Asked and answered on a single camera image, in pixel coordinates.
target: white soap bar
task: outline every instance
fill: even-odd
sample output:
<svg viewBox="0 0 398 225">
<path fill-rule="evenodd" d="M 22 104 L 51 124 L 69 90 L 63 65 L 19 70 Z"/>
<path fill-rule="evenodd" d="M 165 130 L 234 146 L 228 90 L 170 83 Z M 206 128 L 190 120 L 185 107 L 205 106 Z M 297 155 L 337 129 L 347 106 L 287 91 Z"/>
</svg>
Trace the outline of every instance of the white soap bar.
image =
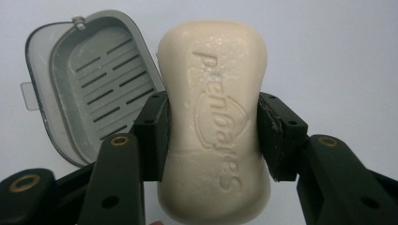
<svg viewBox="0 0 398 225">
<path fill-rule="evenodd" d="M 237 22 L 187 22 L 162 38 L 158 57 L 172 116 L 161 207 L 185 224 L 255 218 L 270 194 L 256 126 L 263 39 Z"/>
</svg>

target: brass screw hole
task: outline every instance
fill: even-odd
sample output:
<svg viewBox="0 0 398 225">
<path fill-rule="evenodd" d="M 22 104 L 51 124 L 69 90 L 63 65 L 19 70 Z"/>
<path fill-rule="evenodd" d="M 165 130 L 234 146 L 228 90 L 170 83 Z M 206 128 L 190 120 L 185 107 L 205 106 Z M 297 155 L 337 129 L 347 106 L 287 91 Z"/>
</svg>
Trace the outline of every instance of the brass screw hole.
<svg viewBox="0 0 398 225">
<path fill-rule="evenodd" d="M 23 175 L 12 182 L 12 184 L 9 186 L 9 191 L 13 193 L 24 192 L 34 187 L 39 180 L 40 176 L 37 174 Z"/>
<path fill-rule="evenodd" d="M 113 145 L 113 146 L 125 145 L 128 142 L 129 142 L 129 138 L 126 136 L 118 136 L 118 137 L 114 137 L 113 139 L 111 139 L 111 145 Z"/>
<path fill-rule="evenodd" d="M 337 146 L 338 142 L 332 138 L 328 137 L 320 137 L 318 141 L 326 146 L 335 147 Z"/>
</svg>

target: soap dish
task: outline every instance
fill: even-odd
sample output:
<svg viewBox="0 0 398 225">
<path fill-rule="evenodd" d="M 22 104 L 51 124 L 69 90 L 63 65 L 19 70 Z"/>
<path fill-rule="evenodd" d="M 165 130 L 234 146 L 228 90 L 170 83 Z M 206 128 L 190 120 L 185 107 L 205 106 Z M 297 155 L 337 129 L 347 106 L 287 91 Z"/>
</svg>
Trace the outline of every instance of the soap dish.
<svg viewBox="0 0 398 225">
<path fill-rule="evenodd" d="M 102 140 L 131 129 L 148 97 L 164 90 L 154 57 L 133 20 L 114 10 L 32 33 L 26 61 L 44 125 L 64 158 L 91 163 Z"/>
</svg>

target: white background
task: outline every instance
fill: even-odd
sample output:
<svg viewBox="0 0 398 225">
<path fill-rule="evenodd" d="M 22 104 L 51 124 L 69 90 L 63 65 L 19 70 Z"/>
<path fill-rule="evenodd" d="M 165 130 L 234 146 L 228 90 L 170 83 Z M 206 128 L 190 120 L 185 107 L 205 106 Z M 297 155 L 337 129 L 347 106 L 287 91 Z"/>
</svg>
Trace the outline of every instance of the white background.
<svg viewBox="0 0 398 225">
<path fill-rule="evenodd" d="M 57 178 L 76 168 L 54 150 L 39 111 L 24 105 L 29 34 L 46 23 L 117 9 L 136 21 L 149 47 L 173 26 L 227 19 L 254 27 L 268 45 L 262 91 L 281 98 L 310 128 L 345 141 L 369 169 L 398 179 L 398 2 L 391 1 L 11 1 L 0 2 L 0 180 L 28 168 Z M 145 184 L 147 223 L 176 224 Z M 305 224 L 295 183 L 273 183 L 250 224 Z"/>
</svg>

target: black plastic part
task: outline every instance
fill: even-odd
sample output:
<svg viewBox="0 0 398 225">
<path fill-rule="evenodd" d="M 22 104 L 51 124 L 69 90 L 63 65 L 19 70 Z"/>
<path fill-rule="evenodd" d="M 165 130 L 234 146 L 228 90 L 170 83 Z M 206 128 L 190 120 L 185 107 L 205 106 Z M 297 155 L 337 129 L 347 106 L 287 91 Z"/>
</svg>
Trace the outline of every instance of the black plastic part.
<svg viewBox="0 0 398 225">
<path fill-rule="evenodd" d="M 32 169 L 15 173 L 0 183 L 0 224 L 36 224 L 56 201 L 51 171 Z"/>
<path fill-rule="evenodd" d="M 314 135 L 303 151 L 298 195 L 307 224 L 398 224 L 398 206 L 348 146 Z"/>
<path fill-rule="evenodd" d="M 145 224 L 144 184 L 136 137 L 119 133 L 101 145 L 79 225 Z"/>
<path fill-rule="evenodd" d="M 40 219 L 40 224 L 74 225 L 79 219 L 94 163 L 56 181 L 58 202 Z"/>
<path fill-rule="evenodd" d="M 387 193 L 389 193 L 390 197 L 395 201 L 395 204 L 398 205 L 398 181 L 393 180 L 378 172 L 371 171 L 371 173 L 377 180 L 378 184 L 380 184 L 380 186 L 383 187 L 384 190 L 387 191 Z"/>
<path fill-rule="evenodd" d="M 260 149 L 275 181 L 295 181 L 299 148 L 307 139 L 307 124 L 277 97 L 260 93 L 257 130 Z"/>
<path fill-rule="evenodd" d="M 170 134 L 165 91 L 152 95 L 130 131 L 139 140 L 144 181 L 161 181 Z"/>
</svg>

